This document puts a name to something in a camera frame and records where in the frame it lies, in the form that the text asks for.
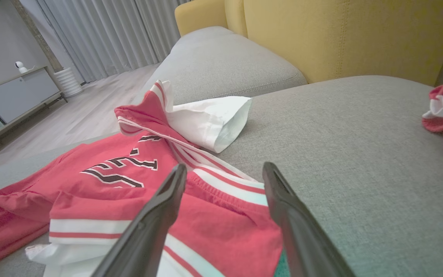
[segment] red jersey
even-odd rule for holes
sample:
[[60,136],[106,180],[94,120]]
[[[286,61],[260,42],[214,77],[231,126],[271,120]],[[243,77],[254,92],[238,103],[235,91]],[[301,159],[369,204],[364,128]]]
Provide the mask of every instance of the red jersey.
[[282,241],[263,184],[174,131],[167,96],[157,82],[140,105],[116,109],[122,133],[81,144],[1,189],[0,258],[49,231],[55,249],[78,245],[83,253],[55,263],[56,253],[44,254],[44,263],[99,262],[97,247],[106,252],[172,168],[185,163],[186,189],[159,272],[272,276]]

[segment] cabinet leg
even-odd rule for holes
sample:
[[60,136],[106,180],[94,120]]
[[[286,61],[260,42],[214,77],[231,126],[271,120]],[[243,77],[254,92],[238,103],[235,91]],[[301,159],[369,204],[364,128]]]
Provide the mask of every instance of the cabinet leg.
[[68,100],[67,100],[67,98],[66,98],[64,93],[61,93],[61,98],[64,99],[66,101],[66,103],[68,103]]

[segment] security camera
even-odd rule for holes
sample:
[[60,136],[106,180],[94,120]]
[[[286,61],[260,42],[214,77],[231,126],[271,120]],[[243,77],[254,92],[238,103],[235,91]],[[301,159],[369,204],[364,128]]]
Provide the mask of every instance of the security camera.
[[23,62],[16,62],[15,63],[16,68],[18,68],[19,72],[21,74],[25,73],[28,71],[28,69],[26,67],[23,66]]

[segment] white sleeve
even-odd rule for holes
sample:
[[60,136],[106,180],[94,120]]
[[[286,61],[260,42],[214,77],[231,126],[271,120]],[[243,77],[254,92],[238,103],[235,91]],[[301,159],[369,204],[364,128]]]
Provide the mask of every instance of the white sleeve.
[[186,140],[216,153],[222,152],[239,136],[247,123],[252,99],[227,96],[182,105],[173,105],[170,81],[165,89],[165,113],[169,125]]

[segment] gray sofa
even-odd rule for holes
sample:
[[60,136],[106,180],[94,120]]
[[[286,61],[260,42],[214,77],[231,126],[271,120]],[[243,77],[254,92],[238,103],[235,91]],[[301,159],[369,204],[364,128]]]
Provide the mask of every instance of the gray sofa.
[[[229,95],[254,97],[307,84],[280,56],[219,26],[181,37],[141,92],[157,80],[170,80],[175,105]],[[143,93],[132,103],[141,100]]]
[[[169,56],[152,80],[173,80],[177,93],[203,86],[198,77],[168,77],[182,72],[177,58]],[[206,96],[224,91],[205,89]],[[258,180],[263,162],[274,162],[357,276],[443,276],[443,136],[421,125],[431,89],[366,76],[262,90],[252,95],[239,138],[218,156]],[[236,90],[226,93],[247,92]],[[72,147],[2,165],[0,188]],[[22,250],[0,261],[0,276],[42,272]]]

